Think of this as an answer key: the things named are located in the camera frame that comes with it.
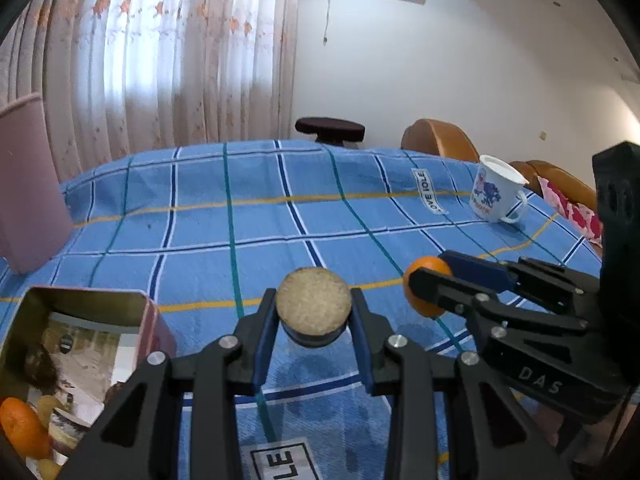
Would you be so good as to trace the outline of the orange tangerine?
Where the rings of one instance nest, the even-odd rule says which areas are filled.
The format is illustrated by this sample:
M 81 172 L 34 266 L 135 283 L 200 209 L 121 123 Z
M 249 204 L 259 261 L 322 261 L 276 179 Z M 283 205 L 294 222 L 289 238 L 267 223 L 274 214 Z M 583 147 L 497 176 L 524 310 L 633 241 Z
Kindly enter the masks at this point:
M 445 310 L 430 300 L 434 298 L 434 290 L 437 288 L 437 283 L 433 283 L 433 280 L 423 272 L 423 269 L 449 276 L 450 278 L 452 277 L 452 271 L 450 266 L 441 258 L 424 256 L 413 261 L 402 277 L 404 294 L 413 310 L 424 318 L 439 318 Z

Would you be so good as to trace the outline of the cork-lidded small jar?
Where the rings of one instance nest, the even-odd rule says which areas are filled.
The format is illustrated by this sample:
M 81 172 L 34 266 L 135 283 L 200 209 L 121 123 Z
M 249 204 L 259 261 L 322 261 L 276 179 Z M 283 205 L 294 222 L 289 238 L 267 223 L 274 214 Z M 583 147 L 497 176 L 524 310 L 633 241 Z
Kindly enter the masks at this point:
M 277 289 L 277 312 L 285 333 L 305 348 L 332 344 L 344 332 L 352 310 L 352 294 L 335 273 L 300 268 Z

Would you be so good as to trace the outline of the pink floral cushion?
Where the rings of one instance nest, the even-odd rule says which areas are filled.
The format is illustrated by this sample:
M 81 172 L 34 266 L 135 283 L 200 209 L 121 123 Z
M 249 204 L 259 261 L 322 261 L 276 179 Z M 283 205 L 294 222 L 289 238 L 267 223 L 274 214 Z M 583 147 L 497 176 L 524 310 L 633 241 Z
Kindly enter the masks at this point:
M 537 178 L 542 198 L 563 218 L 568 220 L 580 235 L 598 247 L 602 246 L 603 224 L 598 215 L 581 203 L 572 203 L 548 179 Z

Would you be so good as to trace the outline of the tangerine inside tin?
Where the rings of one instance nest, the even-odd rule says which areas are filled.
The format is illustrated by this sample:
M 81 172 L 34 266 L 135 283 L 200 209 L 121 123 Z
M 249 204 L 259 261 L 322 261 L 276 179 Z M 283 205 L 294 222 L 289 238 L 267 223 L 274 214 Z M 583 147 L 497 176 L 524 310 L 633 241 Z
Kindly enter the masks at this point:
M 51 443 L 36 412 L 24 401 L 6 398 L 0 408 L 1 427 L 21 458 L 44 460 L 51 457 Z

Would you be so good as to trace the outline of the gold metal tin box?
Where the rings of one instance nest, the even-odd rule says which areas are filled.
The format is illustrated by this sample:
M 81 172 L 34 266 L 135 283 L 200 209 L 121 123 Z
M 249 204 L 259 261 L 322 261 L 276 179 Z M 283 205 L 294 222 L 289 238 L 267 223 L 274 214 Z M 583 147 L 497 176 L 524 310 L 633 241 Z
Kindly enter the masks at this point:
M 1 396 L 27 404 L 52 438 L 44 468 L 1 440 L 5 479 L 41 479 L 65 463 L 108 398 L 152 352 L 176 353 L 160 309 L 144 292 L 34 286 L 1 341 Z

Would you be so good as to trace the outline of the white mug blue print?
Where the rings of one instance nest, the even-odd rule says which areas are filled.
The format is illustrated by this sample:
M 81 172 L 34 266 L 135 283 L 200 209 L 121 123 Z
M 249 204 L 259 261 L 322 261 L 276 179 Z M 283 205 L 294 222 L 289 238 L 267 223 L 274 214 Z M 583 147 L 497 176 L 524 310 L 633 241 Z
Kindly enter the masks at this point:
M 501 159 L 480 155 L 470 194 L 474 214 L 488 222 L 518 223 L 526 213 L 528 180 Z

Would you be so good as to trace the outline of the blue plaid tablecloth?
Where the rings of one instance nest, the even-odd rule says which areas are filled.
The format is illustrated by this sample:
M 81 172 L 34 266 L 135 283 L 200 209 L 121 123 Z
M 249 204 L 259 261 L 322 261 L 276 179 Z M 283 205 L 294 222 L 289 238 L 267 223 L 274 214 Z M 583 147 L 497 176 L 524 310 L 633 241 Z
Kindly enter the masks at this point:
M 415 169 L 443 214 L 424 205 Z M 37 285 L 133 289 L 160 307 L 178 355 L 255 312 L 267 288 L 321 266 L 363 290 L 371 311 L 426 350 L 475 350 L 462 318 L 421 318 L 402 291 L 413 261 L 451 249 L 488 261 L 530 257 L 592 275 L 600 259 L 532 192 L 516 226 L 469 207 L 476 166 L 401 150 L 257 141 L 170 148 L 108 162 L 61 185 L 75 229 L 41 269 L 18 277 L 1 263 L 1 341 L 18 298 Z M 382 479 L 390 401 L 358 377 L 348 330 L 327 347 L 299 347 L 279 330 L 258 400 L 236 398 L 243 460 L 267 474 L 277 446 L 307 478 Z

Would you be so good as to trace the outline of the pink plastic pitcher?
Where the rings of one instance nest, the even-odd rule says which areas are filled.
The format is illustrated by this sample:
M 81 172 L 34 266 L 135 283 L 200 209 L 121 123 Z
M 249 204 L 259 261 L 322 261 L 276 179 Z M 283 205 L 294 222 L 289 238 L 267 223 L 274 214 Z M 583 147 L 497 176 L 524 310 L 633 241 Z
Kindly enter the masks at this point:
M 1 257 L 15 274 L 35 271 L 62 249 L 73 221 L 58 187 L 42 97 L 1 110 Z

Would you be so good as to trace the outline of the dark round stool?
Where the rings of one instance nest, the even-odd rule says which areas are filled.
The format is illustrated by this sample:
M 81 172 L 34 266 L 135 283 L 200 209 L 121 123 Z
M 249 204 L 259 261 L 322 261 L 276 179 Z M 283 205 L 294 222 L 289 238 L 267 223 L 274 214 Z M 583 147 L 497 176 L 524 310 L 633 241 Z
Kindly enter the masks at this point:
M 350 120 L 331 117 L 302 117 L 294 128 L 303 134 L 315 134 L 316 142 L 344 148 L 346 143 L 359 143 L 364 139 L 366 127 Z

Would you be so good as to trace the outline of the sheer floral curtain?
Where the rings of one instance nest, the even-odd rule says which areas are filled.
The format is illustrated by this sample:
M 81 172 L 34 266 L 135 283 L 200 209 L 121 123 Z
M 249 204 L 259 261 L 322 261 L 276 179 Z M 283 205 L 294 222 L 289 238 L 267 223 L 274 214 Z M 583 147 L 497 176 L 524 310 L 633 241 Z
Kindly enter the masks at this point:
M 56 174 L 291 134 L 298 0 L 1 0 L 1 99 L 43 98 Z

